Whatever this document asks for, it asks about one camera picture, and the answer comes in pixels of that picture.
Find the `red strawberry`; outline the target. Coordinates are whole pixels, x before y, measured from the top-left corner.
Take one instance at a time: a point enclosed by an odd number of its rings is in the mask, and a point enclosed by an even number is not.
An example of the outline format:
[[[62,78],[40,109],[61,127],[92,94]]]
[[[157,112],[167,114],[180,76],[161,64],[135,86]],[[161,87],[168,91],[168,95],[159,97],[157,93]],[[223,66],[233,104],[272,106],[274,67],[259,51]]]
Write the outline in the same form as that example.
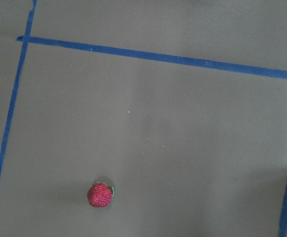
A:
[[[92,207],[100,208],[108,206],[115,194],[115,188],[106,183],[95,183],[87,192],[88,203]]]

